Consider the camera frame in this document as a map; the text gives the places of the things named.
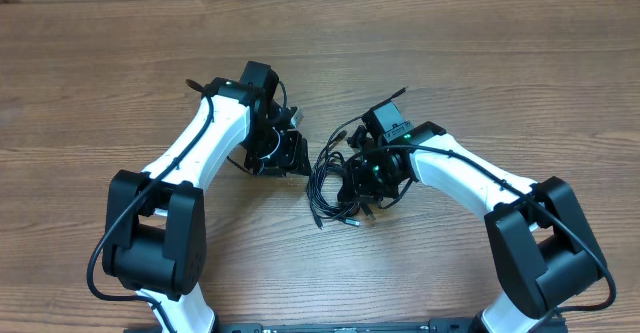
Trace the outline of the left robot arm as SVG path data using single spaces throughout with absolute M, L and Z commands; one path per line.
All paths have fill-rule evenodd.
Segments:
M 207 235 L 205 192 L 229 154 L 246 151 L 252 176 L 311 173 L 301 111 L 274 100 L 286 90 L 267 64 L 250 61 L 237 81 L 189 81 L 200 106 L 176 141 L 140 172 L 119 171 L 108 191 L 105 233 L 87 285 L 104 301 L 146 303 L 158 332 L 217 332 L 199 285 Z

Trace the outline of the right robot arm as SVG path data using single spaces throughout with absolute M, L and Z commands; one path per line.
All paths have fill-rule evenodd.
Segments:
M 441 126 L 415 126 L 391 101 L 348 138 L 341 203 L 369 211 L 408 186 L 438 189 L 483 220 L 501 295 L 473 317 L 432 318 L 430 332 L 565 332 L 568 300 L 612 278 L 571 186 L 511 174 L 463 148 Z

